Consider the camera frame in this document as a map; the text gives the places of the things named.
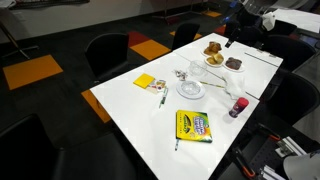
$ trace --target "paper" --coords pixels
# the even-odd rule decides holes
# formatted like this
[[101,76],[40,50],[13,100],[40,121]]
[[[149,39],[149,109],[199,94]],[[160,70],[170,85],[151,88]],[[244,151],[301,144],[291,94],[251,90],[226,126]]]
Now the paper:
[[231,74],[226,72],[222,78],[226,81],[225,90],[228,94],[230,94],[231,99],[238,99],[239,97],[243,97],[245,95],[245,80],[242,74]]
[[146,89],[148,85],[153,82],[154,77],[143,73],[141,76],[139,76],[133,83],[137,86],[142,87],[143,89]]
[[157,94],[158,92],[163,92],[166,87],[166,81],[154,79],[146,88],[146,90]]

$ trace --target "chair backrest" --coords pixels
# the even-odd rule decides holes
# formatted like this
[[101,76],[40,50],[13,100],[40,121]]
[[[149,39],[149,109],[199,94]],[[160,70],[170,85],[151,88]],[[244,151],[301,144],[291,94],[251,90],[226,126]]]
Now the chair backrest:
[[289,36],[297,29],[297,26],[288,22],[276,20],[274,28],[270,31],[265,31],[266,35],[286,35]]
[[37,115],[0,132],[1,179],[50,179],[57,151]]
[[267,102],[272,112],[290,125],[295,124],[320,104],[318,89],[306,79],[287,73],[275,94]]
[[127,61],[128,43],[129,35],[120,33],[102,34],[89,43],[85,55],[96,77]]
[[316,53],[306,42],[284,35],[268,36],[261,49],[283,58],[281,68],[289,71],[295,70]]
[[191,43],[197,34],[199,27],[200,25],[195,23],[185,23],[180,25],[174,35],[171,50],[175,50]]

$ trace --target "plate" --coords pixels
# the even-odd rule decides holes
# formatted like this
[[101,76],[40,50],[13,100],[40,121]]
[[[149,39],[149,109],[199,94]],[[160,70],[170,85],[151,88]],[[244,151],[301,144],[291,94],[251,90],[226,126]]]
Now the plate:
[[178,81],[176,88],[181,96],[188,99],[199,99],[206,92],[204,86],[198,81]]
[[227,61],[224,61],[222,63],[223,67],[225,67],[226,69],[228,69],[229,71],[233,71],[233,72],[243,72],[245,70],[245,66],[243,64],[241,64],[240,68],[238,70],[235,70],[235,69],[231,69],[229,68],[227,65],[226,65],[226,62]]
[[210,57],[210,55],[204,53],[204,50],[201,50],[200,52],[204,57]]
[[208,64],[208,66],[211,66],[211,67],[221,67],[222,64],[224,63],[224,60],[222,61],[222,63],[220,64],[210,64],[208,61],[207,61],[207,58],[204,59],[204,62],[206,62]]

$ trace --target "yellow sticky notes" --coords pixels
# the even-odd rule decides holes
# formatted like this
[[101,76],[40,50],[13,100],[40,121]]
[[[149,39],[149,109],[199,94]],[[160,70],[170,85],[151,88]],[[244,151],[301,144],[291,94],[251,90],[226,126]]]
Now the yellow sticky notes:
[[143,73],[141,76],[139,76],[134,82],[133,84],[142,87],[143,89],[145,89],[146,87],[148,87],[148,85],[154,80],[154,77]]

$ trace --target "red cap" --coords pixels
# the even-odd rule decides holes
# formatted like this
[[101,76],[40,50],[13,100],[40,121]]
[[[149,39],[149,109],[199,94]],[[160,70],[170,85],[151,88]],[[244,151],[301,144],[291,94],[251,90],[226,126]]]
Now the red cap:
[[249,104],[249,101],[246,98],[239,98],[237,101],[238,106],[240,107],[247,107]]

